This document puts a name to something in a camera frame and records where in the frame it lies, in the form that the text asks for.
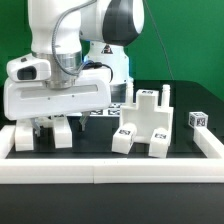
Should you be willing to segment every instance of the white cube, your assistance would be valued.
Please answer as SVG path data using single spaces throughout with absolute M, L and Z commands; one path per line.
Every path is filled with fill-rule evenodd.
M 155 129 L 149 145 L 149 156 L 166 158 L 170 142 L 170 135 L 163 128 Z
M 208 115 L 203 112 L 190 112 L 188 124 L 192 127 L 207 127 Z

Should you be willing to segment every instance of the white frame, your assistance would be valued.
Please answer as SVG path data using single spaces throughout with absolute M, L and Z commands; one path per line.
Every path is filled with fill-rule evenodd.
M 15 126 L 0 133 L 0 184 L 224 182 L 224 159 L 4 159 Z

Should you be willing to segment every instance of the black table surface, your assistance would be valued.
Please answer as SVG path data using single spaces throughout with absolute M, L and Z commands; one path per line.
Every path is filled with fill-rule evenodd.
M 161 92 L 163 84 L 171 85 L 170 104 L 175 111 L 168 158 L 205 158 L 187 125 L 189 112 L 208 114 L 208 129 L 223 142 L 224 103 L 194 82 L 137 81 L 135 90 Z M 2 99 L 0 111 L 0 128 L 13 124 L 4 117 Z M 17 153 L 13 148 L 7 158 L 153 159 L 144 144 L 134 144 L 128 156 L 111 152 L 118 118 L 90 118 L 83 133 L 77 131 L 78 118 L 69 121 L 74 148 L 54 149 L 52 133 L 46 129 L 35 139 L 34 152 Z M 223 189 L 223 184 L 200 183 L 0 185 L 0 222 L 224 223 Z

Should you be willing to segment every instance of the green backdrop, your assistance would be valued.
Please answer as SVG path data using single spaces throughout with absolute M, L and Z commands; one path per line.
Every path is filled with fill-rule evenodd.
M 224 1 L 148 0 L 176 80 L 200 83 L 224 99 Z M 26 0 L 0 2 L 0 85 L 7 61 L 30 52 Z M 141 36 L 126 48 L 137 80 L 168 80 L 162 47 L 145 7 Z

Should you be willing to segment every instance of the white foam block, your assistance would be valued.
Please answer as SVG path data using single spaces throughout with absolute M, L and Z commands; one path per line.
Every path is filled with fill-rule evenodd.
M 15 143 L 15 126 L 6 125 L 0 131 L 0 159 L 5 159 Z
M 67 117 L 54 117 L 52 120 L 55 148 L 71 148 L 72 131 Z
M 112 151 L 128 154 L 137 134 L 134 124 L 128 123 L 121 126 L 113 136 Z
M 163 128 L 155 129 L 149 146 L 149 156 L 166 158 L 169 147 L 170 135 Z
M 34 150 L 33 127 L 30 120 L 18 120 L 15 132 L 16 151 Z
M 206 127 L 195 127 L 194 142 L 207 158 L 224 158 L 224 145 Z
M 0 184 L 93 183 L 95 163 L 88 159 L 4 159 Z

